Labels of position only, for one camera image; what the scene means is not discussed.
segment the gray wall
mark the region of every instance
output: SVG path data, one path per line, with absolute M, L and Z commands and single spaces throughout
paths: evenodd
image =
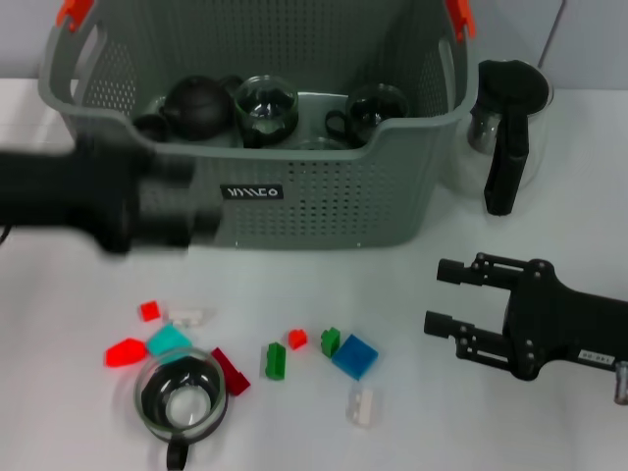
M 561 0 L 470 1 L 481 58 L 539 62 Z M 544 62 L 555 86 L 628 89 L 628 0 L 566 1 Z M 36 77 L 61 4 L 0 0 L 0 77 Z

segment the green block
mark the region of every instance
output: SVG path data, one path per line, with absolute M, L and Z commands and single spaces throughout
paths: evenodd
M 323 331 L 321 335 L 321 349 L 325 356 L 331 358 L 340 348 L 340 331 L 331 327 L 328 331 Z
M 281 381 L 286 376 L 286 348 L 279 343 L 268 345 L 266 376 L 276 381 Z

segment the sticker label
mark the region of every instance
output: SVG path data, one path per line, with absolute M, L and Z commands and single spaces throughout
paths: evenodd
M 221 184 L 225 199 L 284 199 L 280 184 Z
M 602 355 L 601 353 L 595 353 L 594 351 L 589 350 L 580 350 L 578 358 L 581 360 L 593 361 L 594 363 L 601 363 L 602 365 L 612 365 L 613 361 L 615 361 L 614 356 Z

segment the teapot lid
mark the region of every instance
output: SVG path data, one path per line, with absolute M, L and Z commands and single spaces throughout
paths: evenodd
M 550 84 L 535 67 L 522 61 L 480 63 L 477 106 L 502 115 L 508 106 L 520 107 L 527 115 L 543 110 L 550 97 Z

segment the cyan block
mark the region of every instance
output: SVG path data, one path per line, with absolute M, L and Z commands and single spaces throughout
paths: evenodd
M 332 357 L 332 361 L 355 381 L 360 381 L 364 373 L 377 360 L 378 355 L 375 348 L 351 335 Z
M 146 348 L 153 356 L 159 356 L 174 348 L 191 347 L 192 342 L 177 328 L 168 324 L 161 328 L 147 343 Z

